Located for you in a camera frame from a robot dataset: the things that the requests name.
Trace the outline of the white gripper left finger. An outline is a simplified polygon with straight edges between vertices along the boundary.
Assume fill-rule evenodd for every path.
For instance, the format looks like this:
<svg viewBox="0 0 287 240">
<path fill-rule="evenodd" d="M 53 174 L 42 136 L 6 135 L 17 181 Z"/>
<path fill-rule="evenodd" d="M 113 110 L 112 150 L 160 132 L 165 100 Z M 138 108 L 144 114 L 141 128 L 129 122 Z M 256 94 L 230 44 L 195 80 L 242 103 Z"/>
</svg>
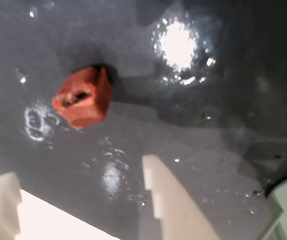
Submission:
<svg viewBox="0 0 287 240">
<path fill-rule="evenodd" d="M 0 240 L 14 240 L 21 233 L 18 205 L 22 203 L 20 182 L 14 172 L 0 176 Z"/>
</svg>

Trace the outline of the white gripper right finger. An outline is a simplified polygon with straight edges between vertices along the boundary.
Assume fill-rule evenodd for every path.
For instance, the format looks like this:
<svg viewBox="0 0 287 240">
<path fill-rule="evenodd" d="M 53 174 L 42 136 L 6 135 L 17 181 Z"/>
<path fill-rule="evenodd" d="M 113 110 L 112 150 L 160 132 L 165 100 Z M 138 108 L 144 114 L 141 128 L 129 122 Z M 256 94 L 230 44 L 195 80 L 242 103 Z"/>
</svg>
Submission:
<svg viewBox="0 0 287 240">
<path fill-rule="evenodd" d="M 164 240 L 219 240 L 214 227 L 173 172 L 156 155 L 142 157 L 144 187 Z"/>
</svg>

